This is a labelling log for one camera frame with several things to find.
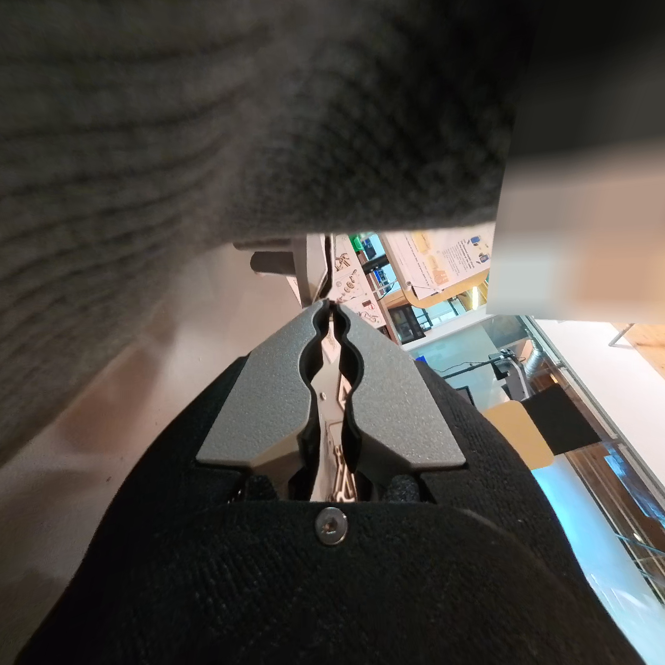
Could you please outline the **wooden bicycle frame model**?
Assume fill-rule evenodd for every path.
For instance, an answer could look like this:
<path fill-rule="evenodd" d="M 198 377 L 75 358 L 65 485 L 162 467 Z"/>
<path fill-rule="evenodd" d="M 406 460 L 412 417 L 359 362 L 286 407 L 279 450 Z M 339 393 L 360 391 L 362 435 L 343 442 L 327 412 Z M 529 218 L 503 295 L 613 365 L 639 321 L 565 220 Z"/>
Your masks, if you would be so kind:
<path fill-rule="evenodd" d="M 358 490 L 354 475 L 345 461 L 342 434 L 341 420 L 327 424 L 327 452 L 330 466 L 328 498 L 337 503 L 354 503 L 358 501 Z"/>

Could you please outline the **instruction sheet on clipboard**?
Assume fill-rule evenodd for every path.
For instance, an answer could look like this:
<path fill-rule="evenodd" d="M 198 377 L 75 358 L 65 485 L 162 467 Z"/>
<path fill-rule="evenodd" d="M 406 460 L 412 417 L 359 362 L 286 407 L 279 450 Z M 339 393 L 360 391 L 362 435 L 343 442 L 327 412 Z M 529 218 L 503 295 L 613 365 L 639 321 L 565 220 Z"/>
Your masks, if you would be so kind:
<path fill-rule="evenodd" d="M 429 231 L 391 231 L 378 238 L 403 290 L 418 299 L 468 290 L 491 267 L 495 223 Z"/>

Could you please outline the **black panel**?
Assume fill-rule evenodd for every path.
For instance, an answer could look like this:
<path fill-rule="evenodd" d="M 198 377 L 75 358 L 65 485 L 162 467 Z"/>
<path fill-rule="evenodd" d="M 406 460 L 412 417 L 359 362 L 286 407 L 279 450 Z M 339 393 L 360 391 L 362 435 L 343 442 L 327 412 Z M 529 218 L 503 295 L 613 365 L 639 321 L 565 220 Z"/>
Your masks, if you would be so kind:
<path fill-rule="evenodd" d="M 554 455 L 603 441 L 560 384 L 526 398 L 521 405 Z"/>

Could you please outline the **silver ventilation duct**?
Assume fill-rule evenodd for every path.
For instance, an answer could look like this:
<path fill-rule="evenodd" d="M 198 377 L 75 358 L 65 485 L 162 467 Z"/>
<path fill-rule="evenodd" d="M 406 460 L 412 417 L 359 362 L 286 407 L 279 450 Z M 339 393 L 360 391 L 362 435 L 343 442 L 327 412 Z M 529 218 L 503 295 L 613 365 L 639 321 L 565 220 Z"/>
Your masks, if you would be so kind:
<path fill-rule="evenodd" d="M 522 361 L 525 379 L 529 386 L 535 385 L 536 379 L 549 375 L 554 369 L 561 368 L 560 361 L 552 361 L 536 340 L 531 340 L 531 352 Z"/>

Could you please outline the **clipboard with instruction sheet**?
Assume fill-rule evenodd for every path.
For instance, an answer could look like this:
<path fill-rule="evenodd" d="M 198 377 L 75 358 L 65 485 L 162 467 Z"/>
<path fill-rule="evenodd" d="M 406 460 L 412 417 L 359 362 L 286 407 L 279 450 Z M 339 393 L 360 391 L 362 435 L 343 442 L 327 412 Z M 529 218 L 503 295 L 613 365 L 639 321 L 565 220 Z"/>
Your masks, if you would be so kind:
<path fill-rule="evenodd" d="M 418 298 L 414 294 L 411 285 L 402 286 L 401 291 L 406 301 L 413 307 L 419 309 L 428 309 L 437 304 L 451 301 L 454 298 L 466 297 L 471 305 L 471 310 L 476 310 L 480 305 L 487 303 L 489 270 L 484 270 L 477 275 L 466 278 L 459 283 L 445 288 L 440 293 L 435 293 L 423 298 Z"/>

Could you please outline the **person's left forearm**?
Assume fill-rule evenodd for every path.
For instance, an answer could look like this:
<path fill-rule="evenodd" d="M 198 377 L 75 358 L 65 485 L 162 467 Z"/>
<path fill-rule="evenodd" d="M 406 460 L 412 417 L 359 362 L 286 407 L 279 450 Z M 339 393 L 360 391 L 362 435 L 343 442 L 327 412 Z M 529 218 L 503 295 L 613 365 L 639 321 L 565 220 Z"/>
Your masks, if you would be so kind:
<path fill-rule="evenodd" d="M 1 464 L 225 243 L 496 218 L 542 1 L 2 1 Z"/>

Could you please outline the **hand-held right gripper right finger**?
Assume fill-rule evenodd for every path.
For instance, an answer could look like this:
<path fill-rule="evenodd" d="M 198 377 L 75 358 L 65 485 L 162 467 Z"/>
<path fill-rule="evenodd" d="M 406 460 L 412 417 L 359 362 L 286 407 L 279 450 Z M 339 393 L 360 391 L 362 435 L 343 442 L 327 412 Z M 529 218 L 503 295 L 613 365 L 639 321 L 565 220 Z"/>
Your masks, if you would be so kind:
<path fill-rule="evenodd" d="M 414 360 L 356 313 L 333 304 L 339 369 L 351 387 L 343 450 L 376 491 L 396 476 L 458 470 L 466 459 Z"/>

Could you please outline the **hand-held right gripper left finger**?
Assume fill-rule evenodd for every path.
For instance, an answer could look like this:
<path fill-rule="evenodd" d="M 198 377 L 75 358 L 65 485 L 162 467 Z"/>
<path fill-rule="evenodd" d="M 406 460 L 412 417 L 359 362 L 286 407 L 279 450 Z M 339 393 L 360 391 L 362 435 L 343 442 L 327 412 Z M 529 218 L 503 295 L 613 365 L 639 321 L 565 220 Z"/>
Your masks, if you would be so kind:
<path fill-rule="evenodd" d="M 311 499 L 320 461 L 312 380 L 323 368 L 330 302 L 318 301 L 258 345 L 230 389 L 196 461 L 266 476 L 285 499 Z"/>

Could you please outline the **assembly instruction booklet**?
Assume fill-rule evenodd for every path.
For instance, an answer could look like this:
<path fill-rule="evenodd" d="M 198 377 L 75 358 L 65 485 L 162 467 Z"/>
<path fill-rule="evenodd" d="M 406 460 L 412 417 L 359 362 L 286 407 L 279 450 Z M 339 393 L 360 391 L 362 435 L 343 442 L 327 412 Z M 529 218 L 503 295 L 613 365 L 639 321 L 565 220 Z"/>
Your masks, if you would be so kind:
<path fill-rule="evenodd" d="M 334 267 L 330 300 L 344 305 L 371 327 L 386 328 L 387 321 L 378 303 L 378 294 L 364 273 L 349 236 L 332 237 Z"/>

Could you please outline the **plywood display stand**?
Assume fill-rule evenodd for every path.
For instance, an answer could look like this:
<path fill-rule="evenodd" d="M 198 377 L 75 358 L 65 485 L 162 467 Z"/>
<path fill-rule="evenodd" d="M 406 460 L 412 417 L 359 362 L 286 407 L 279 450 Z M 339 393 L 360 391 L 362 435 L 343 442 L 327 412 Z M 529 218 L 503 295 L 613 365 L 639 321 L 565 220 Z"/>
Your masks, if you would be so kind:
<path fill-rule="evenodd" d="M 482 412 L 529 470 L 549 467 L 555 456 L 522 403 L 510 400 Z"/>

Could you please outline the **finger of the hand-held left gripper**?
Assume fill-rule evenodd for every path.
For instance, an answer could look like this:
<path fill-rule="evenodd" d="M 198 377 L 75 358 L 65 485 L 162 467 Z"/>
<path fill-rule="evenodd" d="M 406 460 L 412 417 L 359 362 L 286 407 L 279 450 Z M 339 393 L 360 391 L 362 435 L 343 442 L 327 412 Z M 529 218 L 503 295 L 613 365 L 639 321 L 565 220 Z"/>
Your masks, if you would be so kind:
<path fill-rule="evenodd" d="M 252 249 L 256 273 L 292 277 L 303 308 L 326 299 L 332 287 L 333 240 L 330 235 L 308 234 L 270 240 Z"/>

